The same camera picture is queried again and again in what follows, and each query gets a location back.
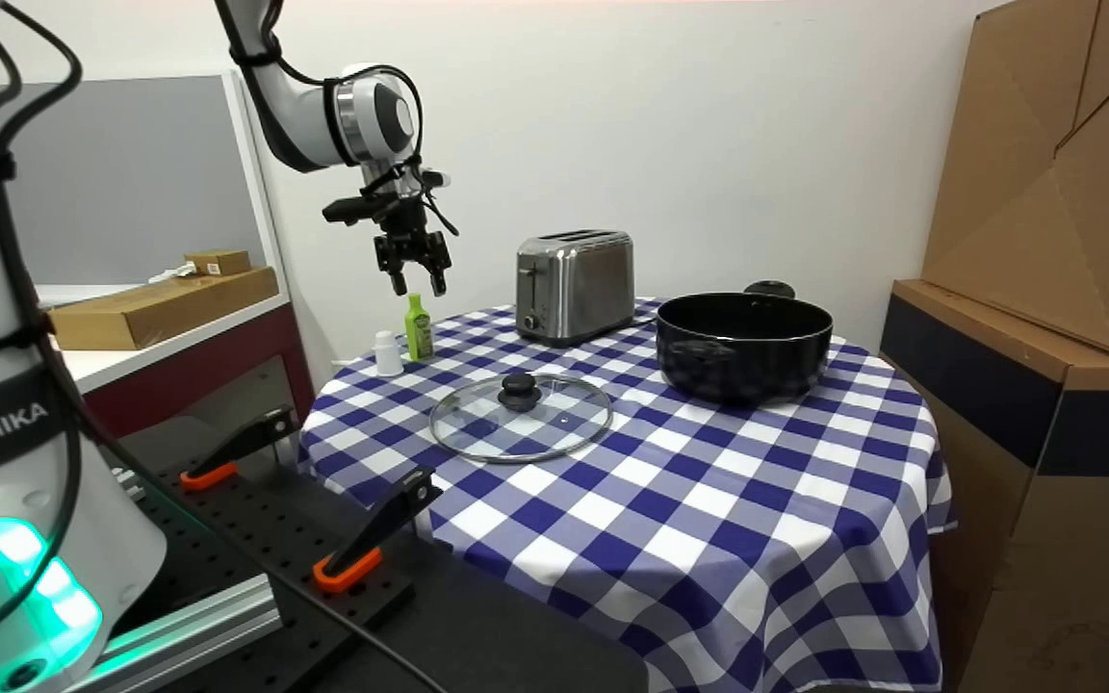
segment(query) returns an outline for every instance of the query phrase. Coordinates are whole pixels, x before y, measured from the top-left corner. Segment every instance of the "wall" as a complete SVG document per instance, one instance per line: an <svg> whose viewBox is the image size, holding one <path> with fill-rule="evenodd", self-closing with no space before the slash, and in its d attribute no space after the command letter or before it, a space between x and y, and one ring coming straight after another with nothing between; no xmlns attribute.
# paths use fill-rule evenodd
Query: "wall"
<svg viewBox="0 0 1109 693"><path fill-rule="evenodd" d="M306 75L404 66L427 163L463 227L435 316L512 298L537 231L625 227L640 294L786 277L874 347L894 277L924 253L970 17L993 0L292 0ZM222 66L210 0L27 0L88 75ZM52 75L19 46L29 75ZM395 329L367 227L318 209L353 172L268 167L317 379Z"/></svg>

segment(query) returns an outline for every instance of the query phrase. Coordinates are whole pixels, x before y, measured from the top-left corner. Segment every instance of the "silver toaster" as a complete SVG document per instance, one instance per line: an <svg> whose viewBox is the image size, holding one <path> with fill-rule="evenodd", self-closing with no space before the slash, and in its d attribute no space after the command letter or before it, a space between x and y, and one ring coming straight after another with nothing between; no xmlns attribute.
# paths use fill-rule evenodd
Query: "silver toaster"
<svg viewBox="0 0 1109 693"><path fill-rule="evenodd" d="M585 342L635 313L630 236L558 231L514 253L514 333L537 342Z"/></svg>

